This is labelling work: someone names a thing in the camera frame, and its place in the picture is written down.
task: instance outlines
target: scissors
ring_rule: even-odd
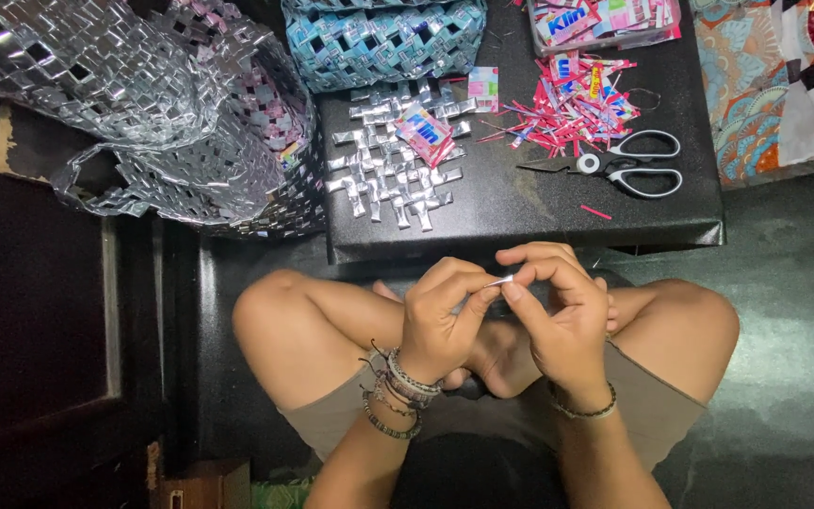
[[[624,151],[624,145],[637,138],[650,137],[667,141],[674,148],[671,152],[658,154],[630,154]],[[605,177],[622,191],[632,194],[634,197],[642,198],[663,198],[669,197],[680,189],[684,183],[684,176],[673,168],[643,168],[640,165],[650,163],[653,159],[672,159],[680,154],[680,141],[664,131],[644,130],[636,131],[620,144],[611,147],[602,154],[583,154],[579,157],[552,157],[549,159],[539,159],[518,164],[517,168],[535,169],[538,171],[561,171],[568,169],[568,173],[582,173],[583,175]],[[647,193],[634,188],[627,181],[630,175],[643,175],[646,177],[668,176],[674,179],[674,185],[670,190],[660,193]]]

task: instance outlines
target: scissor blade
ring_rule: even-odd
[[[552,157],[550,159],[538,159],[536,161],[526,161],[525,163],[520,163],[517,165],[517,168],[555,172],[566,168],[575,168],[576,159],[576,157]]]

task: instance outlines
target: plastic container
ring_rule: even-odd
[[[650,39],[654,38],[660,40],[663,34],[676,30],[677,26],[680,25],[680,4],[677,0],[665,0],[665,6],[670,7],[671,10],[671,21],[662,27],[631,31],[622,35],[615,35],[614,37],[605,37],[604,39],[568,42],[556,46],[547,46],[536,29],[536,13],[534,12],[536,10],[536,4],[537,0],[526,0],[526,11],[529,13],[530,29],[533,31],[533,46],[536,49],[536,54],[540,57],[564,53],[570,50],[595,50],[610,46],[645,45]],[[595,8],[597,2],[591,2],[590,4]]]

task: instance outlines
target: dark floor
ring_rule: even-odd
[[[639,257],[600,249],[581,258],[634,283],[689,279],[740,312],[740,343],[711,410],[656,470],[674,508],[814,508],[814,175],[731,191],[724,202],[727,246]],[[194,457],[254,457],[261,478],[306,464],[309,451],[248,372],[230,315],[248,283],[285,266],[400,286],[424,269],[387,263],[343,272],[326,264],[324,237],[269,252],[203,240],[187,273],[202,303],[198,340],[177,345],[188,362],[179,437]]]

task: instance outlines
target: green mat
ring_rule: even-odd
[[[253,483],[252,509],[301,509],[307,500],[314,477],[298,479],[286,484]]]

